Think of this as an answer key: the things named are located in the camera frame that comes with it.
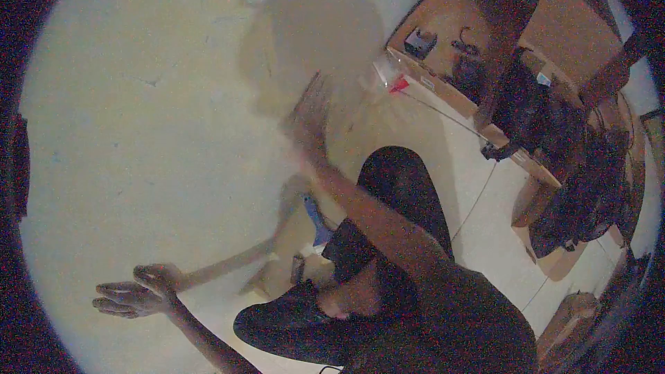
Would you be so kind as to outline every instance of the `forearm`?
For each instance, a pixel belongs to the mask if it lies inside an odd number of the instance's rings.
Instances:
[[[230,374],[260,374],[245,357],[203,326],[177,297],[171,299],[171,303],[169,320],[215,368]]]
[[[317,182],[346,212],[354,224],[388,260],[416,283],[434,268],[446,266],[448,256],[425,230],[357,187],[329,164],[315,168]]]

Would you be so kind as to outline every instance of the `black cable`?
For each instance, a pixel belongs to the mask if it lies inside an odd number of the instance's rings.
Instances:
[[[319,374],[323,374],[323,371],[326,370],[327,368],[335,369],[335,370],[339,371],[340,373],[342,372],[342,369],[340,369],[340,368],[333,367],[332,365],[326,365],[325,367],[323,367],[321,369],[321,371],[319,371]]]

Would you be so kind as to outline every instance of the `white wall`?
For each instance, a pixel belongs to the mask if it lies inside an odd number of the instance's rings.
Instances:
[[[45,309],[89,373],[207,372],[160,316],[98,314],[95,285],[136,264],[197,270],[270,238],[294,173],[279,117],[315,68],[348,85],[417,0],[253,1],[60,0],[44,28],[21,102],[21,230]],[[228,336],[260,266],[184,300]]]

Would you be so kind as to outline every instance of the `black bag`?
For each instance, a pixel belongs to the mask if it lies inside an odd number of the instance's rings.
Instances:
[[[588,128],[586,163],[553,196],[529,227],[537,258],[558,247],[574,251],[581,242],[601,236],[628,215],[629,188],[625,178],[628,132]]]
[[[584,130],[585,114],[567,101],[550,96],[549,86],[539,84],[536,76],[524,65],[519,47],[506,67],[497,93],[497,108],[492,123],[510,140],[503,148],[489,144],[482,153],[486,159],[501,161],[524,148],[534,154],[540,148],[553,164],[563,162],[570,148]]]

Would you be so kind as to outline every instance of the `blue object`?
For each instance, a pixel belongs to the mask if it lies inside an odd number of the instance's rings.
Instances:
[[[311,193],[301,194],[304,202],[304,209],[307,210],[307,215],[314,223],[314,227],[317,229],[317,233],[314,236],[314,247],[320,246],[322,244],[330,241],[330,237],[333,236],[333,230],[329,229],[326,225],[326,221],[321,214],[319,209],[319,204],[317,204],[317,199]]]

